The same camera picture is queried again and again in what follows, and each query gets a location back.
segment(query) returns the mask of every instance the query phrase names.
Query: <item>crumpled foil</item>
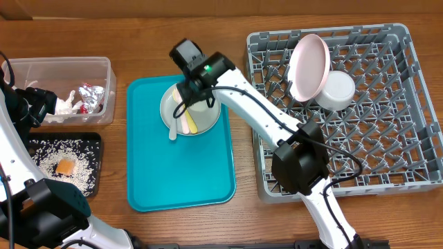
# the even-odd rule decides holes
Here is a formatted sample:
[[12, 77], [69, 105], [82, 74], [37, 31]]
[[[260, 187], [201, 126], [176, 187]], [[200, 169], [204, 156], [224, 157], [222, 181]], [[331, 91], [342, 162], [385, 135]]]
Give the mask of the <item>crumpled foil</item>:
[[82, 113], [95, 113], [100, 110], [100, 104], [102, 104], [105, 96], [103, 87], [83, 83], [83, 86], [78, 88], [78, 92], [83, 99], [83, 105], [80, 109]]

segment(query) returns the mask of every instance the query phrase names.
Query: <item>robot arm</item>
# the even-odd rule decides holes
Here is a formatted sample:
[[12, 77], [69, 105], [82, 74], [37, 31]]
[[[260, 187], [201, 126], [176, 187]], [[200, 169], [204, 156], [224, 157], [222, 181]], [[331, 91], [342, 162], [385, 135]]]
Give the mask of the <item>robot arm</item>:
[[[303, 125], [281, 112], [248, 83], [232, 62], [219, 53], [207, 58], [196, 44], [185, 39], [174, 47], [170, 57], [187, 78], [187, 81], [177, 85], [184, 102], [190, 106], [204, 98], [214, 97], [245, 119], [274, 152], [272, 170], [275, 178], [292, 194], [301, 196], [318, 227], [323, 244], [328, 248], [348, 248], [349, 243], [327, 209], [323, 197], [323, 189], [331, 181], [326, 166], [329, 159], [319, 160], [325, 155], [327, 157], [325, 149], [312, 145], [298, 145], [293, 149], [291, 145], [297, 140], [294, 134], [282, 129], [257, 102], [242, 94], [242, 91], [252, 95], [292, 131], [301, 130], [301, 133], [310, 134], [323, 142], [323, 135], [315, 122]], [[239, 91], [217, 89], [224, 86]], [[212, 96], [198, 94], [207, 88], [214, 88]], [[332, 212], [344, 227], [352, 247], [360, 248], [361, 240], [346, 221], [330, 188], [327, 194]]]
[[[0, 165], [12, 193], [14, 242], [27, 248], [54, 248], [86, 241], [98, 248], [143, 248], [138, 238], [113, 228], [91, 214], [76, 186], [47, 179], [25, 145], [31, 127], [53, 114], [57, 96], [50, 91], [12, 89], [0, 68]], [[32, 205], [24, 208], [24, 202]], [[8, 238], [6, 193], [0, 191], [0, 237]], [[90, 248], [74, 244], [70, 248]]]

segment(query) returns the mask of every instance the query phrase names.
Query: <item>gray dish rack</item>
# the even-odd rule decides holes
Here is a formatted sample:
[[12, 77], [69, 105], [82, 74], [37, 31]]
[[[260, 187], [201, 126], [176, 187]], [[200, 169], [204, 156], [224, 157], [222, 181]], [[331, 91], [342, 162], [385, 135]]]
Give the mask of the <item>gray dish rack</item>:
[[[351, 105], [328, 111], [315, 101], [289, 94], [288, 62], [308, 34], [329, 47], [330, 70], [348, 73], [356, 84]], [[282, 111], [306, 122], [313, 118], [328, 145], [350, 151], [363, 165], [354, 181], [334, 186], [337, 196], [429, 191], [442, 184], [442, 132], [410, 33], [403, 24], [380, 24], [252, 33], [246, 70], [253, 86]], [[266, 203], [299, 201], [271, 173], [272, 152], [253, 134], [259, 197]], [[349, 176], [356, 166], [331, 153], [332, 178]]]

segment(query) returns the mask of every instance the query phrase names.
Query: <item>clear plastic container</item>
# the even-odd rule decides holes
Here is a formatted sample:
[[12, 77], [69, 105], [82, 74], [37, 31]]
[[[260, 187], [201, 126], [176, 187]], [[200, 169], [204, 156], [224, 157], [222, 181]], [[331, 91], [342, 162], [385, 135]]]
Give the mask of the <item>clear plastic container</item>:
[[[43, 125], [105, 125], [114, 118], [116, 103], [116, 76], [111, 62], [106, 57], [54, 57], [10, 59], [15, 74], [15, 86], [26, 89], [31, 86], [54, 92], [59, 99], [66, 100], [75, 90], [73, 104], [82, 100], [78, 88], [84, 83], [105, 88], [103, 108], [98, 113], [54, 115], [62, 122], [48, 122]], [[10, 81], [8, 65], [1, 65], [5, 80]]]

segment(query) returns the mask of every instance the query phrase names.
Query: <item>blue plastic tray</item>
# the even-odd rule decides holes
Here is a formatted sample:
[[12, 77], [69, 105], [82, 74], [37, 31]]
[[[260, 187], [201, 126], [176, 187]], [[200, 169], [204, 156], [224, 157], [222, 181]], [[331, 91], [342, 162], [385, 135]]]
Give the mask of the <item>blue plastic tray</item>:
[[181, 80], [139, 79], [127, 90], [127, 198], [140, 212], [225, 203], [235, 193], [227, 107], [209, 131], [168, 138], [160, 100]]

